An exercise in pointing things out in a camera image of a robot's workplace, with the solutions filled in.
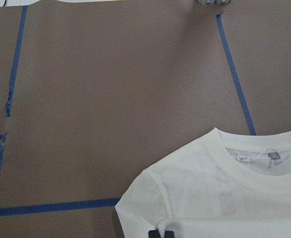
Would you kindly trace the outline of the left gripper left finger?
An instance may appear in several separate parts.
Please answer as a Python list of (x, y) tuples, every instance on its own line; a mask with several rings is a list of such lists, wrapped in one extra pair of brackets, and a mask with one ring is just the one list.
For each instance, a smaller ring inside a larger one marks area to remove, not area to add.
[(148, 238), (161, 238), (159, 230), (151, 230), (148, 232)]

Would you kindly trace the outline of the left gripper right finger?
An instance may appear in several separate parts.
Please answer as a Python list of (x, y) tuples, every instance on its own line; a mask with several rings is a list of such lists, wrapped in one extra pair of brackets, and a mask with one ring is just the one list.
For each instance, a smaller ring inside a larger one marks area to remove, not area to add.
[(173, 231), (165, 231), (164, 238), (174, 238), (174, 232)]

